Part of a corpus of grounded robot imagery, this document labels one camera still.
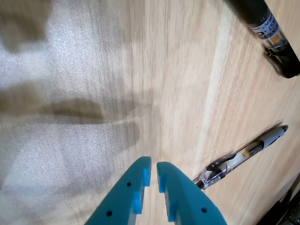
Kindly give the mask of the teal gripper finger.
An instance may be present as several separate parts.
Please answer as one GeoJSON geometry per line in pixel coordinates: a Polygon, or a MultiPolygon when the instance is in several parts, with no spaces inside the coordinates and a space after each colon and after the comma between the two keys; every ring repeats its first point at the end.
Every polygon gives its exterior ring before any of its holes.
{"type": "Polygon", "coordinates": [[[138,158],[121,176],[87,220],[87,225],[134,225],[142,213],[144,189],[150,185],[151,157],[138,158]]]}
{"type": "Polygon", "coordinates": [[[179,168],[157,163],[158,189],[165,194],[167,219],[176,225],[225,225],[218,207],[179,168]]]}

